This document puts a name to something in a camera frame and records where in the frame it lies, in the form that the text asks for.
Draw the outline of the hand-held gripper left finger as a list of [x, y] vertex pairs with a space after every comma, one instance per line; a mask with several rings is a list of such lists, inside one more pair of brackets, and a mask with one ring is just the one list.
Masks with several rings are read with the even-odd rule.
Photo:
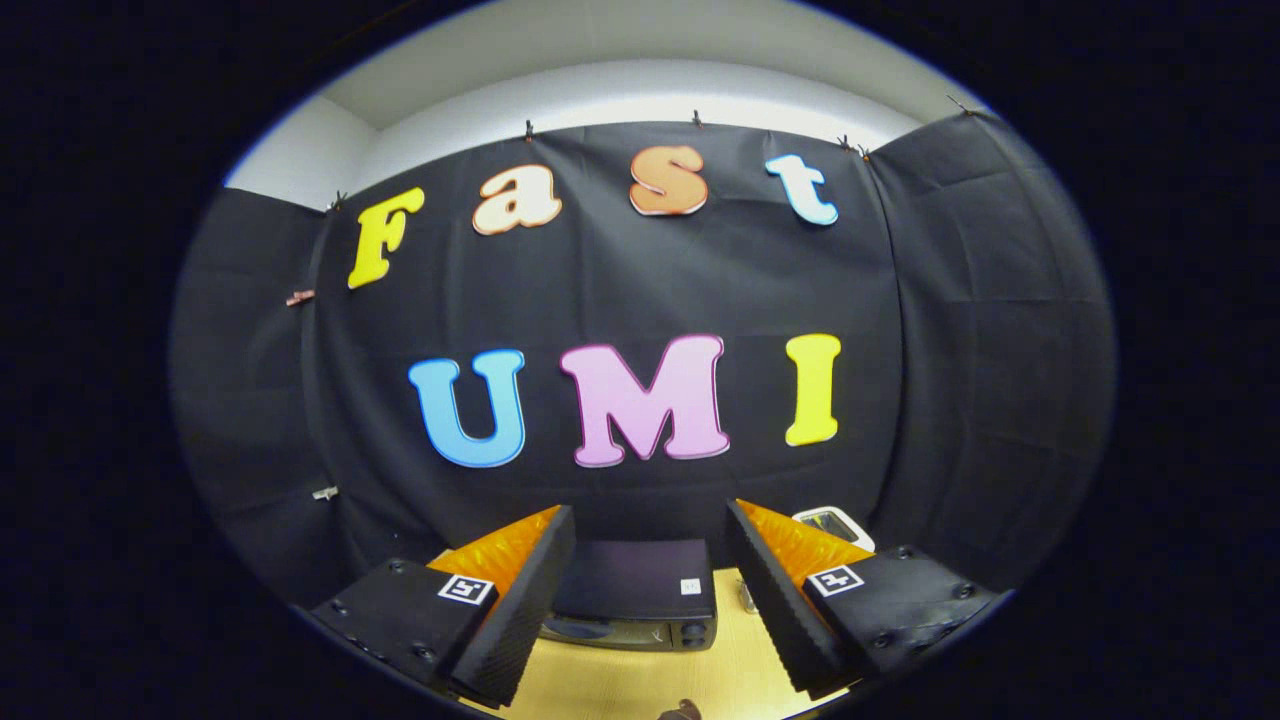
[[575, 542], [556, 505], [430, 562], [390, 559], [310, 611], [329, 641], [416, 691], [515, 700]]

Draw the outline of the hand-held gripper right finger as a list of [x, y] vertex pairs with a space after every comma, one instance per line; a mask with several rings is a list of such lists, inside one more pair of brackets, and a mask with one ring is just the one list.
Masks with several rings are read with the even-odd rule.
[[1001, 602], [910, 544], [872, 552], [741, 498], [726, 525], [788, 679], [812, 700], [901, 678]]

